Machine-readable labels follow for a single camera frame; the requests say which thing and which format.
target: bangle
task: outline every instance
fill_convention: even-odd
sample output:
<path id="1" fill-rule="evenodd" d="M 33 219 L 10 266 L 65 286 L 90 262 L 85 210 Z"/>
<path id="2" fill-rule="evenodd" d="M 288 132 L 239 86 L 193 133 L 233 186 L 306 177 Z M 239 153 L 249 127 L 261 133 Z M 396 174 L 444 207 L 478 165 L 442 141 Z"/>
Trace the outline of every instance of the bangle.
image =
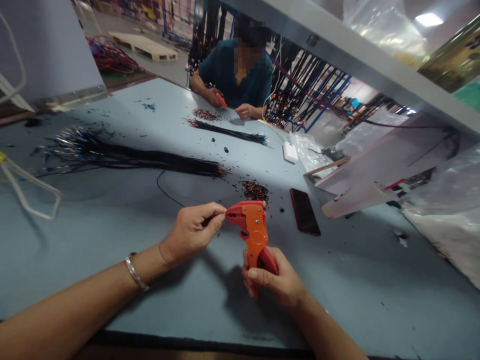
<path id="1" fill-rule="evenodd" d="M 136 252 L 130 253 L 130 255 L 128 255 L 125 258 L 125 265 L 126 265 L 126 268 L 128 269 L 128 272 L 130 273 L 131 277 L 133 278 L 133 280 L 135 280 L 136 284 L 139 287 L 141 287 L 143 291 L 147 291 L 148 289 L 150 289 L 150 286 L 146 285 L 142 281 L 142 279 L 140 279 L 140 277 L 137 275 L 137 272 L 134 269 L 134 266 L 132 265 L 131 257 L 133 255 L 136 255 L 136 254 L 137 254 Z"/>

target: light blue table surface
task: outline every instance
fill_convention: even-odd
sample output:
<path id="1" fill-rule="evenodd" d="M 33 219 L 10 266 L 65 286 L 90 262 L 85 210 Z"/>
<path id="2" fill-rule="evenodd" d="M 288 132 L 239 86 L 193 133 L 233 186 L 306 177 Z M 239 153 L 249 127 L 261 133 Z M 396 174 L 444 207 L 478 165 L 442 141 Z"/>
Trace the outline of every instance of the light blue table surface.
<path id="1" fill-rule="evenodd" d="M 156 111 L 136 100 L 155 103 Z M 44 137 L 78 125 L 80 119 L 109 123 L 108 129 L 115 131 L 112 141 L 127 146 L 223 162 L 234 167 L 226 178 L 230 184 L 171 171 L 163 174 L 160 184 L 186 206 L 221 201 L 229 207 L 244 200 L 241 186 L 235 192 L 231 184 L 249 174 L 271 191 L 269 244 L 285 253 L 306 286 L 369 355 L 417 359 L 416 351 L 423 360 L 480 359 L 480 293 L 397 209 L 380 205 L 350 219 L 327 219 L 321 206 L 331 195 L 303 177 L 301 163 L 284 161 L 282 140 L 272 129 L 258 121 L 240 121 L 231 109 L 219 110 L 230 120 L 217 125 L 265 133 L 271 147 L 192 128 L 183 118 L 193 117 L 196 108 L 213 110 L 196 94 L 155 79 L 70 112 L 45 116 L 48 120 L 39 127 L 3 127 L 0 150 L 25 169 L 41 171 L 42 159 L 28 154 L 48 143 Z M 54 221 L 22 211 L 0 177 L 0 319 L 163 239 L 180 207 L 157 188 L 159 174 L 155 169 L 100 169 L 45 177 L 63 193 Z M 34 208 L 50 210 L 49 193 L 26 182 L 21 186 Z M 291 188 L 309 194 L 321 237 L 298 231 Z M 393 228 L 410 234 L 408 248 L 399 244 Z M 205 252 L 158 279 L 107 329 L 306 349 L 268 291 L 262 291 L 257 302 L 248 296 L 240 274 L 245 247 L 239 228 L 225 222 Z"/>

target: metal shelf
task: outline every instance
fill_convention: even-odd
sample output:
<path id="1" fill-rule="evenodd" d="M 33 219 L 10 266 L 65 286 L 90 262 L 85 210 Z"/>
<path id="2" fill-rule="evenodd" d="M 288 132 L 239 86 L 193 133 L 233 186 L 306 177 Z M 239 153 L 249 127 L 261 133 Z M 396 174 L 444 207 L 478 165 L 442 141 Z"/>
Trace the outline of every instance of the metal shelf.
<path id="1" fill-rule="evenodd" d="M 223 0 L 379 92 L 480 136 L 480 113 L 390 56 L 310 0 Z M 315 46 L 307 39 L 319 37 Z"/>

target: worker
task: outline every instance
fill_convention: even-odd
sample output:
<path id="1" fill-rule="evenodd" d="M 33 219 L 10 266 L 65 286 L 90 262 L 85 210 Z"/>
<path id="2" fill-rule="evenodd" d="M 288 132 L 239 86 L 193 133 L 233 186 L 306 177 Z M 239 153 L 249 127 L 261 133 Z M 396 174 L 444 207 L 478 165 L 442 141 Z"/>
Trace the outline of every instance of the worker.
<path id="1" fill-rule="evenodd" d="M 214 107 L 221 105 L 220 94 L 242 120 L 262 119 L 272 87 L 273 65 L 265 51 L 270 36 L 262 23 L 239 13 L 234 39 L 218 42 L 190 78 L 192 90 Z"/>
<path id="2" fill-rule="evenodd" d="M 222 226 L 226 211 L 214 202 L 185 207 L 178 213 L 170 234 L 159 244 L 3 321 L 0 323 L 0 359 L 72 358 L 143 288 L 202 251 Z M 207 219 L 210 222 L 203 227 Z M 271 247 L 269 250 L 278 265 L 278 276 L 259 268 L 248 269 L 247 254 L 243 254 L 241 273 L 250 295 L 254 294 L 254 284 L 269 287 L 290 311 L 317 358 L 367 359 L 307 291 L 282 252 Z M 157 320 L 161 327 L 162 319 Z"/>

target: black smartphone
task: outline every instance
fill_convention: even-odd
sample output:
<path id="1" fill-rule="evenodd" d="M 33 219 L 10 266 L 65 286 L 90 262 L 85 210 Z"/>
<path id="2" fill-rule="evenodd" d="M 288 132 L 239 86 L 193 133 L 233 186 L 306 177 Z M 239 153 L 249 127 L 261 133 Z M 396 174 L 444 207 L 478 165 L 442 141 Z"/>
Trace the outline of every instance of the black smartphone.
<path id="1" fill-rule="evenodd" d="M 315 218 L 314 210 L 312 209 L 312 204 L 310 203 L 309 195 L 306 192 L 294 188 L 290 189 L 290 195 L 298 230 L 314 236 L 322 235 L 319 225 L 317 224 L 317 219 Z"/>

